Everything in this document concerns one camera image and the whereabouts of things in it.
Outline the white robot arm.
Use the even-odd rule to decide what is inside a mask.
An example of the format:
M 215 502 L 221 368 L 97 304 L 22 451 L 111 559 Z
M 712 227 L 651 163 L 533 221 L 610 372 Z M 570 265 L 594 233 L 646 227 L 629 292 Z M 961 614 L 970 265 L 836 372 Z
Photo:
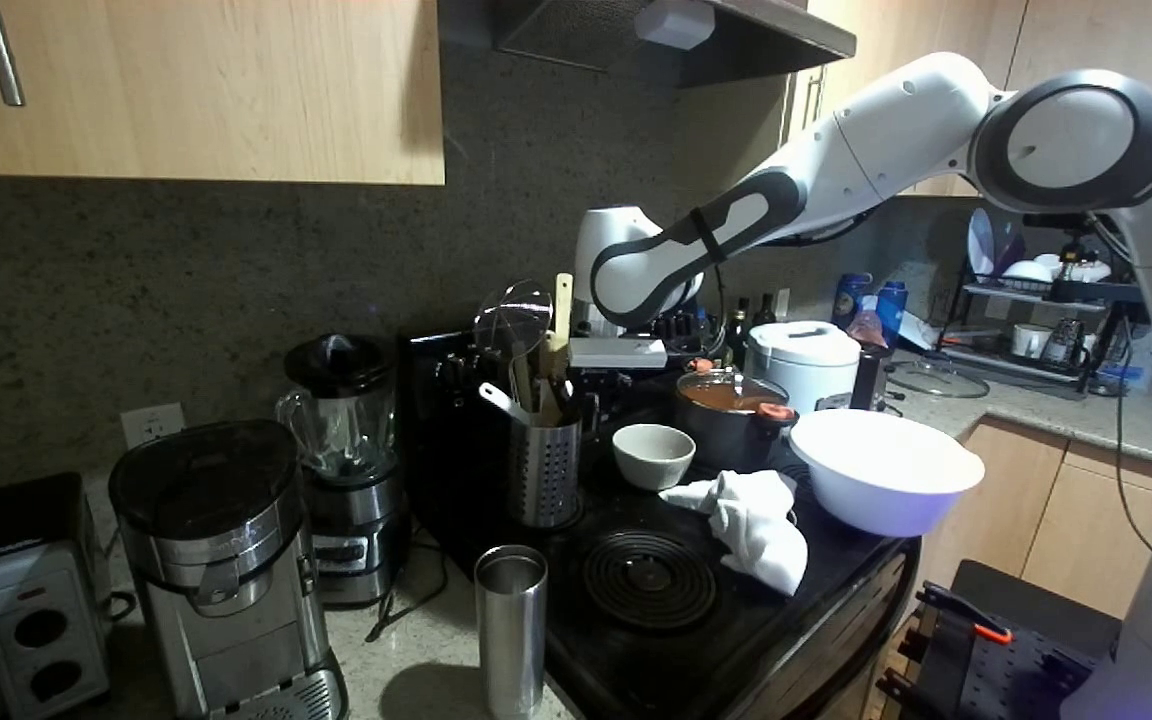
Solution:
M 598 248 L 581 280 L 602 320 L 643 327 L 709 265 L 833 233 L 934 172 L 1017 215 L 1102 215 L 1152 320 L 1152 89 L 1085 68 L 1003 91 L 957 52 L 862 83 L 682 221 Z

